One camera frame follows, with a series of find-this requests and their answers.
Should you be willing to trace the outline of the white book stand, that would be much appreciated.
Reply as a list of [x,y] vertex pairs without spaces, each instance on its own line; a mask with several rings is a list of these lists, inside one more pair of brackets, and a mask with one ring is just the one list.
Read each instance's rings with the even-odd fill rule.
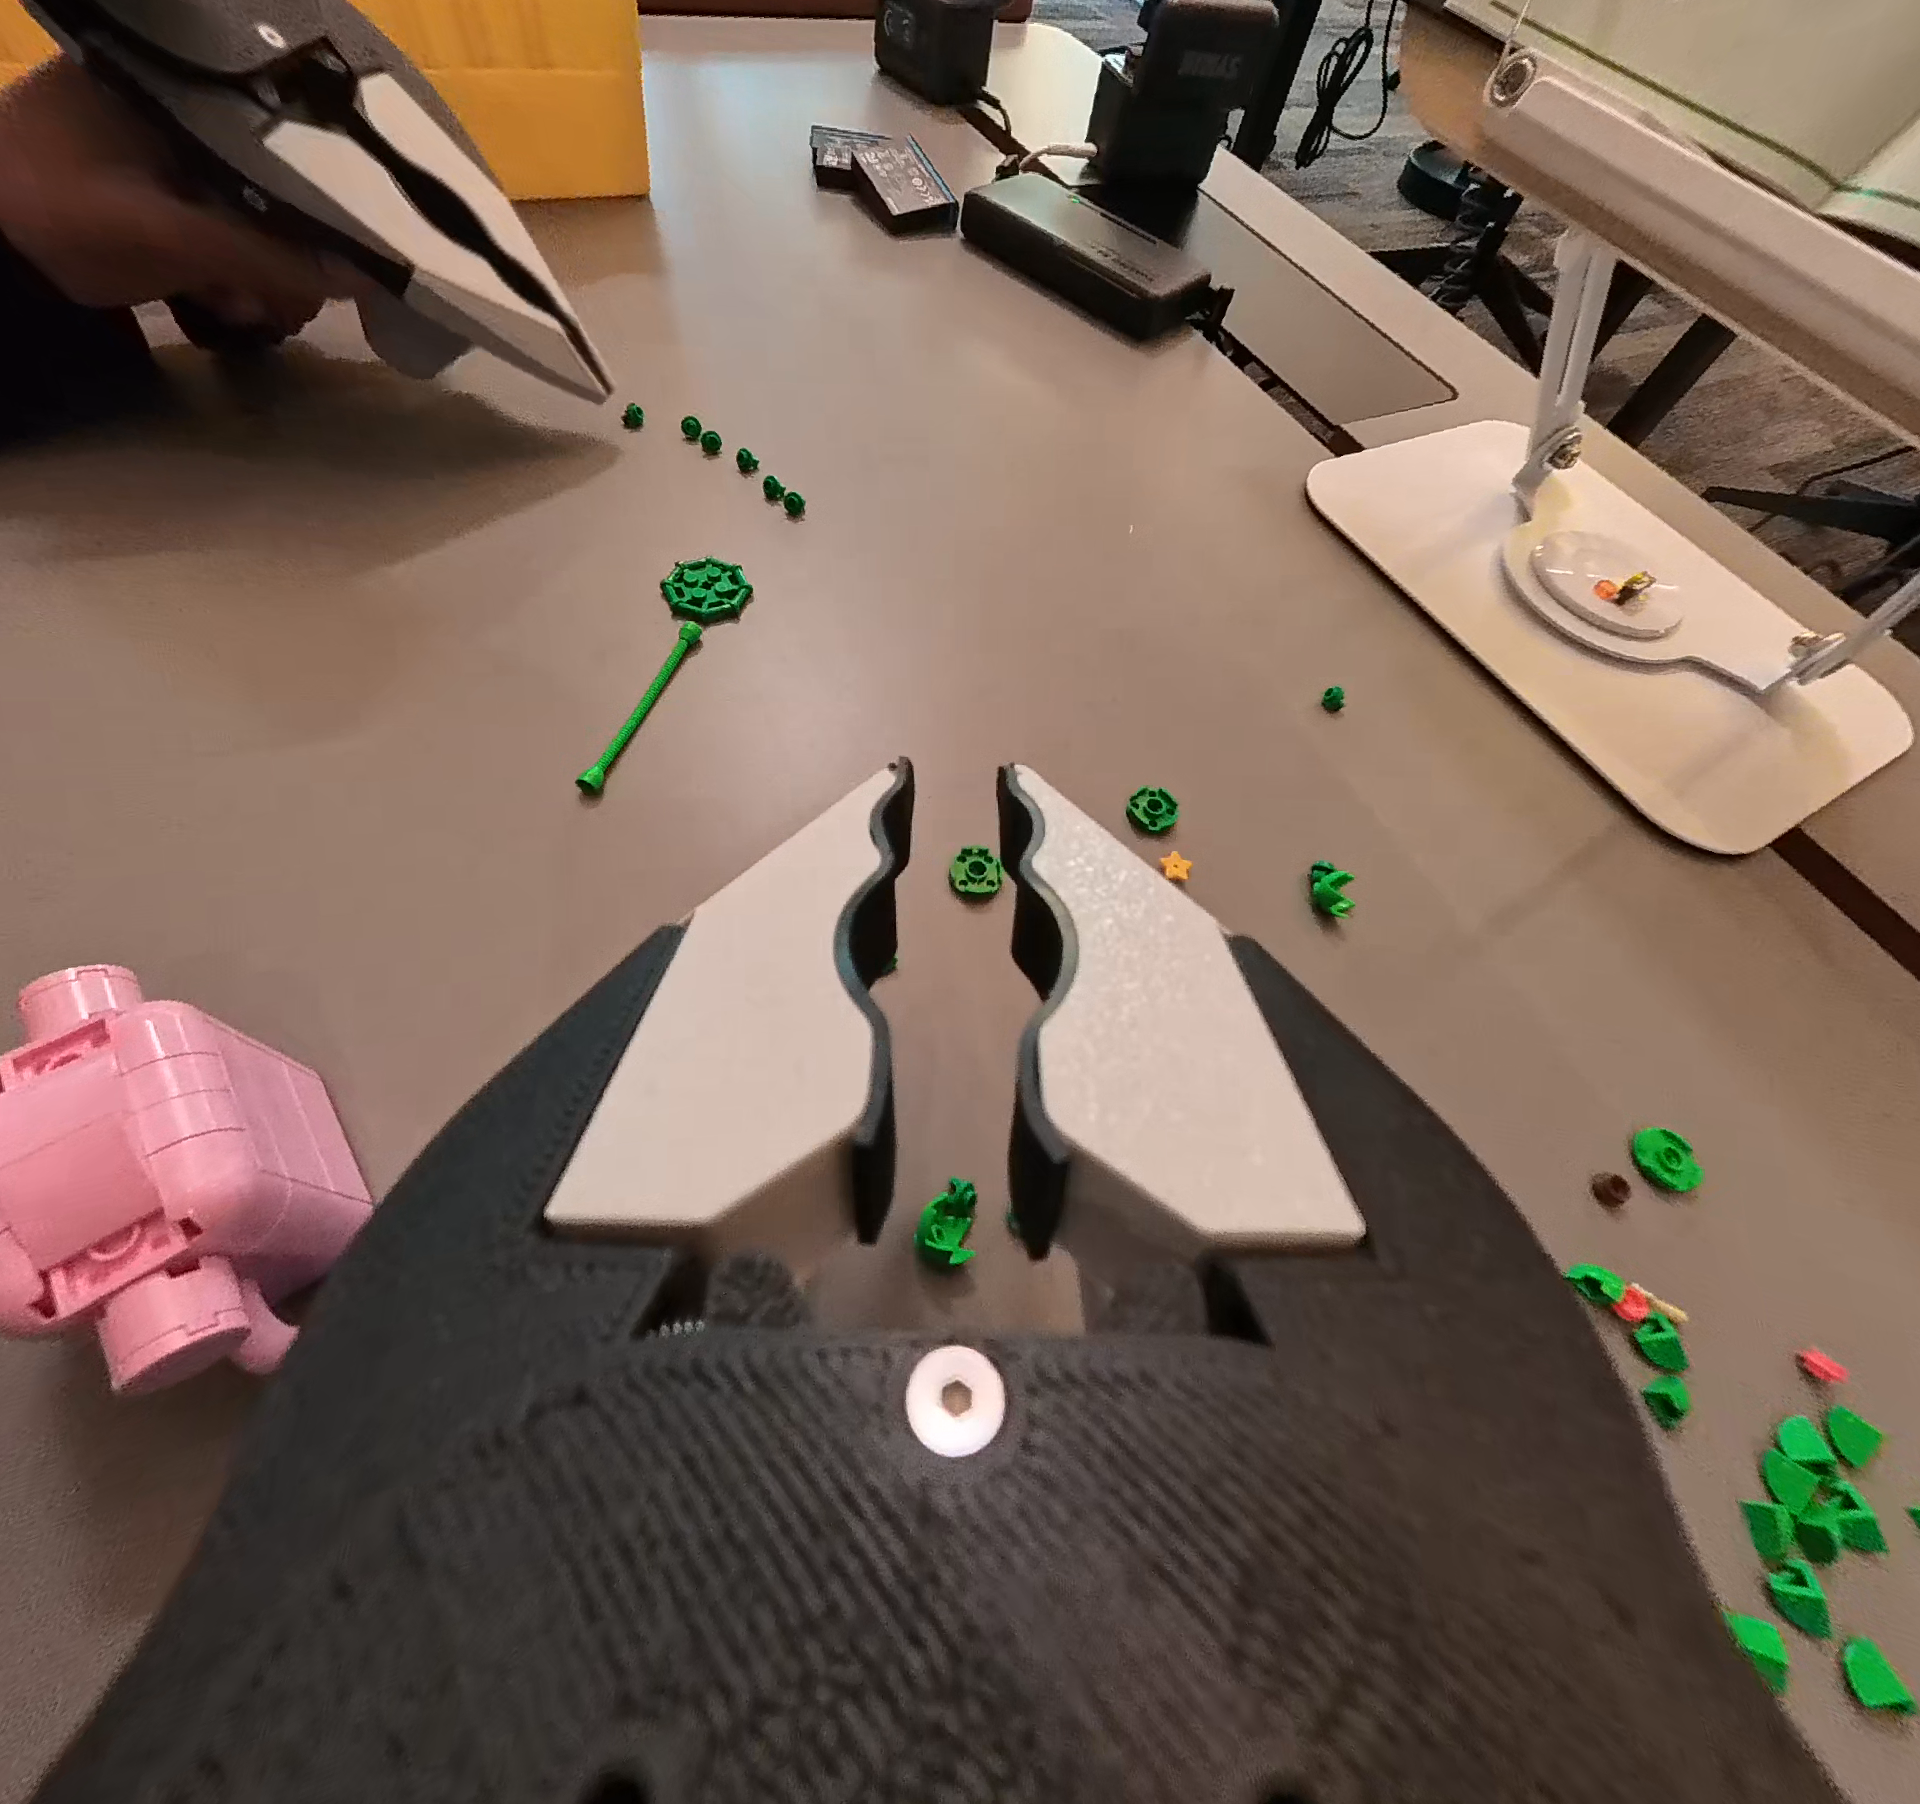
[[[1458,647],[1668,833],[1749,856],[1912,748],[1864,654],[1912,613],[1912,575],[1850,628],[1807,628],[1586,467],[1585,393],[1617,255],[1653,255],[1759,311],[1749,337],[1912,396],[1912,266],[1735,177],[1598,80],[1502,42],[1481,147],[1570,182],[1531,421],[1472,421],[1330,458],[1310,508]],[[1593,578],[1651,570],[1610,611]]]

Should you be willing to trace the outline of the black charging dock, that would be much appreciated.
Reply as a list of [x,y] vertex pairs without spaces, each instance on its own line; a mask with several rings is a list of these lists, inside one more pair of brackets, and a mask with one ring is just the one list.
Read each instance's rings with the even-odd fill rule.
[[1088,182],[1121,198],[1189,198],[1271,41],[1271,0],[1164,0],[1144,41],[1095,74]]

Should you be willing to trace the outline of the row of small green studs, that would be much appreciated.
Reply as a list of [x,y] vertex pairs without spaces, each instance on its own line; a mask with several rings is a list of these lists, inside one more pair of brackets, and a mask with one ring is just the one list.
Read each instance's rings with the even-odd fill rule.
[[677,414],[667,429],[679,437],[685,458],[732,467],[732,478],[753,488],[764,508],[787,522],[807,512],[802,488],[780,482],[753,441],[709,426],[700,408]]

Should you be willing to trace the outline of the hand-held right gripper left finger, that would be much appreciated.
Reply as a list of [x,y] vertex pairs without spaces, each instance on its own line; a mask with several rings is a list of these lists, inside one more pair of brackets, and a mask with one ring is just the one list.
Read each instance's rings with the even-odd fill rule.
[[540,1208],[570,1243],[775,1256],[823,1320],[888,1320],[897,1199],[897,880],[921,773],[890,758],[700,903]]

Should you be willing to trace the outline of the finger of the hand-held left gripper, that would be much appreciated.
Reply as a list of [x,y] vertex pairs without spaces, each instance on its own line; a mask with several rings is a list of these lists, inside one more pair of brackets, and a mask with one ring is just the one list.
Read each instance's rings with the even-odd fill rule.
[[402,306],[526,375],[601,405],[612,375],[488,168],[393,74],[352,75],[352,117],[373,160],[427,223],[402,233],[414,273]]
[[411,317],[601,405],[601,357],[516,202],[435,117],[268,126],[276,198],[341,233]]

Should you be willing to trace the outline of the pile of green leaf pieces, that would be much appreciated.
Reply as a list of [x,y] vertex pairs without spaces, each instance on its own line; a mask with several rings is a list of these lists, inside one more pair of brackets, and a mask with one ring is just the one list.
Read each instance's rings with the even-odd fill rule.
[[[1622,1330],[1631,1350],[1631,1395],[1653,1432],[1693,1422],[1693,1355],[1689,1330],[1651,1319],[1628,1330],[1610,1298],[1631,1282],[1617,1268],[1570,1264],[1559,1275],[1593,1319]],[[1842,1561],[1880,1561],[1885,1520],[1864,1496],[1864,1469],[1885,1432],[1853,1404],[1793,1413],[1770,1427],[1753,1454],[1753,1496],[1735,1501],[1743,1544],[1759,1563],[1759,1612],[1719,1612],[1724,1638],[1749,1672],[1770,1686],[1793,1686],[1793,1645],[1831,1651],[1842,1700],[1864,1720],[1912,1720],[1912,1674],[1885,1653],[1880,1638],[1836,1622],[1831,1571]]]

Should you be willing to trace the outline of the person's left forearm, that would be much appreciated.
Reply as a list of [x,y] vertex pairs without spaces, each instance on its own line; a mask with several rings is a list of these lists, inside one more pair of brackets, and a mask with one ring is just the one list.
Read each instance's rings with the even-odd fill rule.
[[132,311],[70,306],[0,243],[0,447],[138,414],[158,364]]

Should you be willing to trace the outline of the yellow plastic bin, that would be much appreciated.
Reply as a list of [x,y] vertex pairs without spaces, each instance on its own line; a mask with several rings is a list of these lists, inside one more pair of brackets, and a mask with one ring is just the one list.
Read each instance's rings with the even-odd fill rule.
[[[352,0],[510,198],[645,196],[635,0]],[[7,0],[7,74],[54,41]]]

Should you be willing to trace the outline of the black battery charger case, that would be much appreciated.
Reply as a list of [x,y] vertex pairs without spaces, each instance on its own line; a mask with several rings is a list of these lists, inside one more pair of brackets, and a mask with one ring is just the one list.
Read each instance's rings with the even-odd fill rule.
[[930,103],[987,94],[1003,0],[873,0],[873,68]]

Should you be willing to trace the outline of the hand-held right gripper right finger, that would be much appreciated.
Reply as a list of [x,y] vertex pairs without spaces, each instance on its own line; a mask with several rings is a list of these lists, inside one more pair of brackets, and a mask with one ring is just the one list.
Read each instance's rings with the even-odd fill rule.
[[1033,766],[995,768],[1018,1031],[1008,1195],[1107,1330],[1214,1264],[1339,1264],[1366,1217],[1261,1020],[1233,935]]

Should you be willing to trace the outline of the person's left hand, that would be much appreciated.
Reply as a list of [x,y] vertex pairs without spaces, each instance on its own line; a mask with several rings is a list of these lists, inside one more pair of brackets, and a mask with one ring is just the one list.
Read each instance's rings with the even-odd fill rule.
[[292,337],[373,280],[307,243],[194,198],[173,147],[82,68],[43,61],[0,94],[0,233],[52,288],[96,311],[199,306]]

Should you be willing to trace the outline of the green stem rod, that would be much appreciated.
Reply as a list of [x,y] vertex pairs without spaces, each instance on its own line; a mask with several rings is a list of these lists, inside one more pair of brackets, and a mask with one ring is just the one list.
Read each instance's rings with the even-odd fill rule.
[[702,627],[679,622],[667,657],[660,665],[660,673],[644,687],[635,708],[618,717],[618,731],[611,738],[611,748],[576,773],[579,799],[601,799],[611,773],[618,768],[618,758],[631,750],[635,731],[645,727],[645,713],[660,708],[660,695],[667,691],[667,681],[679,673],[679,665],[702,647]]

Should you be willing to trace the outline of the pink brick model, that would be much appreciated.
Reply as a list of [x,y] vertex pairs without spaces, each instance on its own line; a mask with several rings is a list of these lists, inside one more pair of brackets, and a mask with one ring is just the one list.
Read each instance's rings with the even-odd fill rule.
[[82,963],[15,988],[0,1058],[0,1332],[90,1332],[111,1395],[272,1375],[373,1220],[317,1065]]

